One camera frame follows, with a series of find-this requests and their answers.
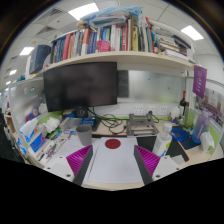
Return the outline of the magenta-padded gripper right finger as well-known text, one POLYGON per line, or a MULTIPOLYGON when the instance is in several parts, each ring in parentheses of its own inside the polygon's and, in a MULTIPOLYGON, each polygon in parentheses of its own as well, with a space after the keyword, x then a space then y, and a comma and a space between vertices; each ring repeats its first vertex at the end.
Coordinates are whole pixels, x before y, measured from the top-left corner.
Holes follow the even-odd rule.
POLYGON ((137 145, 134 146, 134 157, 145 185, 180 170, 170 156, 159 157, 137 145))

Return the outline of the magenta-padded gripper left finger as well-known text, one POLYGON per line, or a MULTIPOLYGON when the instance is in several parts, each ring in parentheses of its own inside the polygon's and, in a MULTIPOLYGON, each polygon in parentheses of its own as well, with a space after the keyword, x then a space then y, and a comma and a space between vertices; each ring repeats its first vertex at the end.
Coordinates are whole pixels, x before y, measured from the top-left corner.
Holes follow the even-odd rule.
POLYGON ((44 170, 81 186, 92 156, 93 146, 85 146, 67 157, 57 157, 44 170))

